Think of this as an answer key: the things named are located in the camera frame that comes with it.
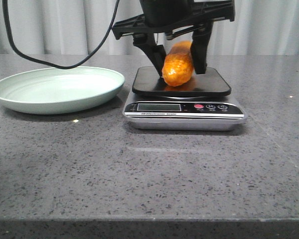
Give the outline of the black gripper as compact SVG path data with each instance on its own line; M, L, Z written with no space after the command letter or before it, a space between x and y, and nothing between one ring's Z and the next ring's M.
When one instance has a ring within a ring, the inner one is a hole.
M235 19L233 0L141 0L143 14L116 22L116 39L133 35L133 45L151 61L159 76L166 57L163 45L157 45L154 33L164 33L168 40L193 32L191 57L195 73L205 74L207 48L215 21Z

